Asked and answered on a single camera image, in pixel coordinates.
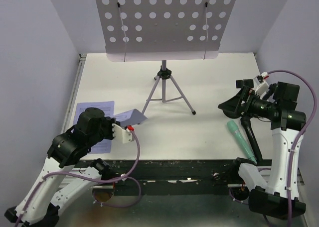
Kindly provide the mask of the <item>green toy microphone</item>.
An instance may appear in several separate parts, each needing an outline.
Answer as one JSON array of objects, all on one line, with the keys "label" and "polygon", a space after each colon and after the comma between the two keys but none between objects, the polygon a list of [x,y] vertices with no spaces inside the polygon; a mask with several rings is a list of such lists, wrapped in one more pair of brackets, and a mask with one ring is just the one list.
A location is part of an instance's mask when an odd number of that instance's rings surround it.
[{"label": "green toy microphone", "polygon": [[241,148],[241,150],[245,154],[246,158],[249,159],[250,161],[253,161],[254,163],[257,163],[255,155],[253,154],[250,146],[248,145],[245,138],[241,134],[238,125],[232,120],[227,122],[226,125],[227,125],[227,128],[230,131],[230,133],[235,138],[237,144],[239,145],[239,147]]}]

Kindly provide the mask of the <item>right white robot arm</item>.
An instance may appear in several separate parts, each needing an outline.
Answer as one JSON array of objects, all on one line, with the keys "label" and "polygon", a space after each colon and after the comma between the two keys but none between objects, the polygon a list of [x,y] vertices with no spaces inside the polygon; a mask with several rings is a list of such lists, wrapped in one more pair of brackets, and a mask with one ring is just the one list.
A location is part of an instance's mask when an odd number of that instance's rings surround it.
[{"label": "right white robot arm", "polygon": [[272,84],[266,97],[273,97],[274,102],[253,90],[253,80],[237,80],[236,87],[239,92],[218,108],[230,118],[267,118],[271,122],[274,150],[268,181],[261,176],[257,164],[243,158],[238,158],[237,166],[230,169],[230,179],[235,183],[244,181],[252,212],[281,220],[303,215],[306,205],[299,200],[298,150],[307,118],[296,110],[300,87],[284,82]]}]

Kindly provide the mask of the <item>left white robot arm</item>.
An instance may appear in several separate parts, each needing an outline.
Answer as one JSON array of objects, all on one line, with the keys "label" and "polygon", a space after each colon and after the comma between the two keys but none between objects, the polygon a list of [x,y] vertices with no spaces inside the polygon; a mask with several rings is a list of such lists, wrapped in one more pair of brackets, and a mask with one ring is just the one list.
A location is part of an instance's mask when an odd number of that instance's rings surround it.
[{"label": "left white robot arm", "polygon": [[120,122],[106,117],[98,108],[87,108],[78,121],[65,133],[56,136],[47,152],[42,170],[26,197],[17,206],[6,210],[4,216],[16,226],[53,227],[64,210],[88,188],[92,181],[104,185],[111,173],[101,159],[80,175],[78,180],[59,190],[61,182],[92,146],[104,139],[114,138],[113,125]]}]

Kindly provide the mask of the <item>black microphone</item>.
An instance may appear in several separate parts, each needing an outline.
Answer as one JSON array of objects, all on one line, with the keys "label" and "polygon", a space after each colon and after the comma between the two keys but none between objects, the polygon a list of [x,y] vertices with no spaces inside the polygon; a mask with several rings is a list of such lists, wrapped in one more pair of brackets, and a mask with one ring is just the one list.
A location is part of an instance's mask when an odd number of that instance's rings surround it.
[{"label": "black microphone", "polygon": [[259,148],[257,139],[256,139],[256,137],[254,135],[254,132],[253,132],[253,129],[252,129],[252,126],[251,126],[250,118],[247,117],[247,116],[241,117],[240,118],[240,123],[241,123],[241,126],[243,127],[243,129],[246,132],[246,136],[247,136],[247,138],[249,140],[249,143],[251,145],[252,151],[253,151],[253,153],[255,155],[255,158],[256,158],[256,162],[258,164],[259,162],[263,161],[263,157],[262,157],[262,153],[261,153],[261,150]]}]

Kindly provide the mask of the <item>black microphone stand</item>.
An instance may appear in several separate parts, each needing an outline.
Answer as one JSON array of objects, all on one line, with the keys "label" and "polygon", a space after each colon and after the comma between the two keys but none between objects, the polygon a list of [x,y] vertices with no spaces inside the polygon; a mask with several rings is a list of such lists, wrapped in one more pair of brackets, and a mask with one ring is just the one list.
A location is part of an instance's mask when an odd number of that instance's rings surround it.
[{"label": "black microphone stand", "polygon": [[242,80],[236,80],[236,88],[241,89],[244,86],[247,86],[251,89],[254,88],[254,81],[253,79],[242,79]]},{"label": "black microphone stand", "polygon": [[268,87],[268,91],[265,93],[262,99],[267,101],[274,94],[276,87],[277,87],[277,84],[271,84]]}]

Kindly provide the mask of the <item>silver tripod music stand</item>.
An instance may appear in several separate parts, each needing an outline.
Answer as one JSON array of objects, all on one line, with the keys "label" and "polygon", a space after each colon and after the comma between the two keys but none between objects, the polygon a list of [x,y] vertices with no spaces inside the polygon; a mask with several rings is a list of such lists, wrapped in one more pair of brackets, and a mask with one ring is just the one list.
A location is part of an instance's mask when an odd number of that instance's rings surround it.
[{"label": "silver tripod music stand", "polygon": [[160,60],[156,83],[172,80],[168,60],[217,57],[236,0],[95,0],[113,62]]}]

